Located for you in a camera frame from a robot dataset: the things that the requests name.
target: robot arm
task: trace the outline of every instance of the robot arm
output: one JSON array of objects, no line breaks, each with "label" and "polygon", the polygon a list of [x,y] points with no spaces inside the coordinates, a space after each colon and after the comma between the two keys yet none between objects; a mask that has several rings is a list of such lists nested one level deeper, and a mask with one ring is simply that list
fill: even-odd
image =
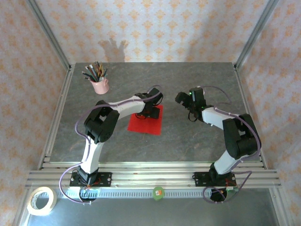
[{"label": "robot arm", "polygon": [[[86,147],[82,159],[82,164],[78,168],[78,175],[88,185],[91,185],[96,180],[98,172],[98,160],[104,143],[112,136],[116,123],[128,115],[138,113],[144,117],[158,118],[159,108],[156,105],[163,98],[162,93],[158,94],[159,90],[153,88],[149,93],[138,93],[133,97],[115,102],[106,103],[101,100],[96,105],[113,105],[112,107],[99,107],[94,109],[85,120],[85,134],[90,142],[86,141]],[[151,100],[143,101],[157,95]]]},{"label": "robot arm", "polygon": [[[202,88],[193,88],[190,94],[180,92],[175,98],[193,114],[196,120],[214,125],[224,131],[226,151],[214,162],[209,170],[213,182],[227,177],[231,170],[243,158],[253,155],[257,151],[257,143],[251,131],[240,120],[216,112],[212,105],[206,105]],[[237,115],[257,131],[250,115]]]}]

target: pink cup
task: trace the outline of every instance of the pink cup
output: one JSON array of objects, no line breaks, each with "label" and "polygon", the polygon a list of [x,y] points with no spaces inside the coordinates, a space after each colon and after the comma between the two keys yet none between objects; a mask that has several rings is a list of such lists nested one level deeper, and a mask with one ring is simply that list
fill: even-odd
[{"label": "pink cup", "polygon": [[109,80],[107,80],[106,78],[99,82],[94,82],[91,80],[90,82],[92,83],[95,93],[97,94],[105,94],[109,90]]}]

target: patterned wallpaper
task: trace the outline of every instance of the patterned wallpaper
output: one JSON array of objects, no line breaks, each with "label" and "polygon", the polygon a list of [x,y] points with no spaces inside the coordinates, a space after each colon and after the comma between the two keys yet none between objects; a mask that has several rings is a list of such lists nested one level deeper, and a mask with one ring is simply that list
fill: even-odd
[{"label": "patterned wallpaper", "polygon": [[301,5],[281,0],[240,76],[270,168],[278,169],[301,225]]},{"label": "patterned wallpaper", "polygon": [[268,0],[37,0],[71,64],[235,62]]},{"label": "patterned wallpaper", "polygon": [[36,169],[65,70],[24,0],[0,1],[0,225]]}]

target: masking tape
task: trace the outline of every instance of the masking tape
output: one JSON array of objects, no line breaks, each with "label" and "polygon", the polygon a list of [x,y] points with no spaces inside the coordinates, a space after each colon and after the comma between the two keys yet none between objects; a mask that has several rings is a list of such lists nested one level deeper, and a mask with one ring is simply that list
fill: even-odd
[{"label": "masking tape", "polygon": [[[44,206],[42,209],[38,209],[36,205],[38,196],[44,192],[48,194],[49,200],[46,206]],[[47,215],[54,208],[56,204],[56,200],[57,200],[57,195],[53,189],[51,189],[50,187],[39,187],[36,190],[34,190],[29,196],[27,202],[27,210],[30,214],[35,216]]]}]

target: red mat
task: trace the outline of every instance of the red mat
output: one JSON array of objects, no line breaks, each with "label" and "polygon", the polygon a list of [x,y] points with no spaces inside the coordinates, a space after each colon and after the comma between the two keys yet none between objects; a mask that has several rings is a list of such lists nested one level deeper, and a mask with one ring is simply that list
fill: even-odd
[{"label": "red mat", "polygon": [[127,130],[137,133],[149,133],[158,136],[161,135],[163,105],[159,105],[157,108],[160,109],[158,119],[138,119],[136,118],[135,114],[132,114]]}]

